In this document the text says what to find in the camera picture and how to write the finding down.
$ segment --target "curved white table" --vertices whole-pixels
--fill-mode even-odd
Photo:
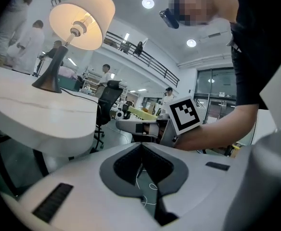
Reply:
[[[36,77],[0,67],[0,130],[51,156],[72,157],[87,151],[96,128],[98,99],[80,92],[69,91],[95,102],[64,91],[40,90],[31,86],[35,80]],[[38,160],[43,160],[42,154],[37,155]],[[1,155],[0,171],[8,187],[16,192]]]

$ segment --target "lampshade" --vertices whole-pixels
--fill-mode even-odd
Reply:
[[[50,23],[54,32],[67,41],[73,23],[90,17],[87,32],[75,37],[70,44],[84,50],[96,50],[102,45],[114,14],[112,0],[67,0],[52,9]]]

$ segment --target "table lamp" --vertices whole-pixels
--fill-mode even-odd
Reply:
[[[91,51],[98,49],[103,44],[114,14],[112,0],[67,0],[54,7],[50,13],[50,24],[66,44],[58,48],[48,69],[32,86],[61,93],[58,70],[68,52],[67,46],[71,44]]]

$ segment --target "desk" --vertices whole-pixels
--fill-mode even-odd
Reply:
[[[65,92],[34,88],[35,80],[0,67],[0,130],[52,156],[71,157],[87,151],[96,127],[97,104]],[[70,93],[98,101],[80,92]]]
[[[141,119],[146,121],[155,121],[157,119],[157,116],[151,115],[147,112],[144,112],[143,110],[138,110],[136,108],[133,108],[132,106],[129,106],[128,111],[130,111],[131,113],[139,116]]]

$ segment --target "lamp base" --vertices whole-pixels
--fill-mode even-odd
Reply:
[[[32,86],[42,90],[62,93],[58,84],[58,71],[67,52],[68,48],[66,46],[59,47],[48,69],[32,84]]]

